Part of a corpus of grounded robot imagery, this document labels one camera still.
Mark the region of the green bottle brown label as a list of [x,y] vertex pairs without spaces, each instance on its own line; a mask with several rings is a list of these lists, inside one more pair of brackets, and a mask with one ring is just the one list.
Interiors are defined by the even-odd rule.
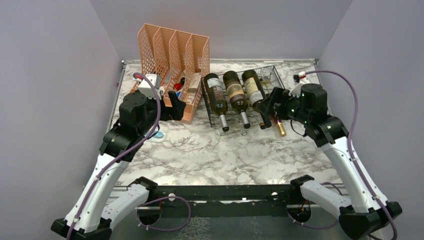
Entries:
[[212,112],[218,116],[222,131],[228,132],[230,129],[226,119],[228,104],[218,75],[215,73],[205,75],[203,84],[208,95]]

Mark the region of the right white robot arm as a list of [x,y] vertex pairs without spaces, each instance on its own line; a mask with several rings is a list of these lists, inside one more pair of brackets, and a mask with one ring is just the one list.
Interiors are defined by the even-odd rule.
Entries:
[[302,124],[306,136],[334,166],[348,194],[341,196],[306,175],[291,181],[288,196],[292,202],[310,200],[319,205],[338,219],[353,240],[370,236],[402,213],[400,204],[389,201],[366,171],[343,122],[328,113],[328,95],[321,85],[304,84],[299,94],[275,87],[258,109],[264,115],[273,113],[280,120]]

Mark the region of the green bottle tan label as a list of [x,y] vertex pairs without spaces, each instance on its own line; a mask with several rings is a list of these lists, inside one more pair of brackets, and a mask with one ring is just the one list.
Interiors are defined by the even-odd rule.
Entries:
[[224,73],[222,79],[232,109],[240,115],[243,127],[249,129],[251,124],[246,113],[249,105],[238,74],[230,70]]

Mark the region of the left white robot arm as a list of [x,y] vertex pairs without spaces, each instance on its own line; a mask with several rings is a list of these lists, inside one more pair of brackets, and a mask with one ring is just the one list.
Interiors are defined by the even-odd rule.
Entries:
[[127,94],[119,118],[103,137],[93,173],[77,203],[50,229],[68,240],[108,240],[113,229],[137,206],[152,205],[159,198],[156,182],[139,177],[112,203],[107,201],[118,179],[159,121],[171,120],[157,90],[153,97],[139,91]]

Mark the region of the green bottle cream label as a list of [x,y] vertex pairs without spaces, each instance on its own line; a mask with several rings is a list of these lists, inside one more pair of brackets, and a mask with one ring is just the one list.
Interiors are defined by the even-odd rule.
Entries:
[[264,127],[262,129],[270,128],[272,123],[267,115],[264,115],[259,110],[259,104],[261,104],[266,98],[266,94],[257,75],[257,72],[253,69],[249,69],[243,72],[242,81],[248,95],[249,101],[255,112],[260,113]]

